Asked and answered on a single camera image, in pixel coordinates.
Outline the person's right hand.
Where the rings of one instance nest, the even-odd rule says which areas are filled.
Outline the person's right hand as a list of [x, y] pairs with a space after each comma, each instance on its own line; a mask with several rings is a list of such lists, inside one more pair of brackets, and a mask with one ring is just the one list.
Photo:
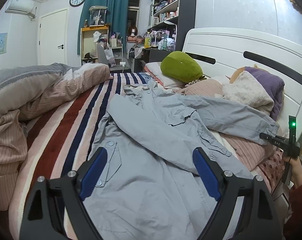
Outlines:
[[294, 184], [295, 189], [300, 187], [302, 185], [302, 164], [297, 157], [296, 159], [293, 159], [291, 157], [283, 157], [283, 160], [287, 163], [289, 163], [292, 166], [292, 177], [291, 180]]

